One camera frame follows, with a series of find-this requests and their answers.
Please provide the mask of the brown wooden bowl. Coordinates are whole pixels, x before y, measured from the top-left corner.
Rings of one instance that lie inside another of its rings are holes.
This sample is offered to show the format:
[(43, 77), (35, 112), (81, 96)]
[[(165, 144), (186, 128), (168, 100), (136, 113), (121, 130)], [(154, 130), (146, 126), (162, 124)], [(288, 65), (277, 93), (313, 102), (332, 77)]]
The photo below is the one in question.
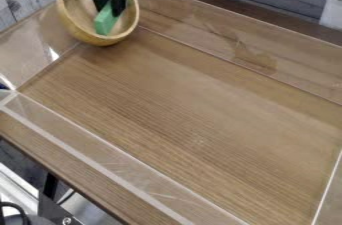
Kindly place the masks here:
[(94, 19), (99, 13), (93, 0), (57, 0), (58, 12), (70, 34), (82, 42), (95, 46), (111, 46), (134, 32), (141, 8), (138, 0), (126, 0), (126, 9), (111, 33), (99, 35), (94, 27)]

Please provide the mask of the clear acrylic tray wall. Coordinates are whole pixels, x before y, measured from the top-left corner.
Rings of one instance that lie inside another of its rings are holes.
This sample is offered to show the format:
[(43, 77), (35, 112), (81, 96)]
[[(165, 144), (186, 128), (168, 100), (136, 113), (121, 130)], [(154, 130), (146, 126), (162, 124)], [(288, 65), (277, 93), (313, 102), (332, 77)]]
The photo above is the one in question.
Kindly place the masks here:
[(130, 225), (342, 225), (342, 45), (140, 1), (110, 47), (0, 33), (0, 135)]

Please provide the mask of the white cylindrical container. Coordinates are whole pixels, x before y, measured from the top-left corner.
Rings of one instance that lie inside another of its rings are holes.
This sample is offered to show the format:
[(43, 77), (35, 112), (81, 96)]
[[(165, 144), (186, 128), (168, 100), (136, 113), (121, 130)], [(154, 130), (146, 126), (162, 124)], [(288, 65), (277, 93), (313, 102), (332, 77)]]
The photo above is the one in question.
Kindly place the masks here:
[(342, 0), (327, 0), (320, 24), (342, 30)]

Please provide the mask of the black table leg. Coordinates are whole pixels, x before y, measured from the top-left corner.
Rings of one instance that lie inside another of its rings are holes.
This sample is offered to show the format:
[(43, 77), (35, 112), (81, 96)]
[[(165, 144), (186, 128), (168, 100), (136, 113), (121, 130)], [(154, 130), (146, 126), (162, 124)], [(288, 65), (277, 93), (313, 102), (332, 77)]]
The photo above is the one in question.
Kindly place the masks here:
[(49, 173), (43, 188), (43, 194), (50, 198), (55, 199), (57, 191), (59, 186), (59, 179), (55, 177), (54, 174)]

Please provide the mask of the black metal bracket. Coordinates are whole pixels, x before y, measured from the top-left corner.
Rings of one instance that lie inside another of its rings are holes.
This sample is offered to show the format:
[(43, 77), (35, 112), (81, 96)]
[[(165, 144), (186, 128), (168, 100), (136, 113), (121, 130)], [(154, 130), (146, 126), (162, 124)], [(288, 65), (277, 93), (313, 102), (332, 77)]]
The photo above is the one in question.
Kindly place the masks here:
[(55, 225), (85, 225), (77, 217), (43, 193), (39, 194), (38, 213)]

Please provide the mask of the green rectangular block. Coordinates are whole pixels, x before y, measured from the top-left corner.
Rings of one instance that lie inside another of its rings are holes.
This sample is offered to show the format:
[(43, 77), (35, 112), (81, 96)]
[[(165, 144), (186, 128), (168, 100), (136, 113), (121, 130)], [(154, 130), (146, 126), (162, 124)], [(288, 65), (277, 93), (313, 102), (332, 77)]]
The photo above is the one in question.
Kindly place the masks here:
[(95, 31), (99, 35), (107, 36), (119, 20), (122, 10), (113, 7), (113, 3), (107, 2), (94, 19)]

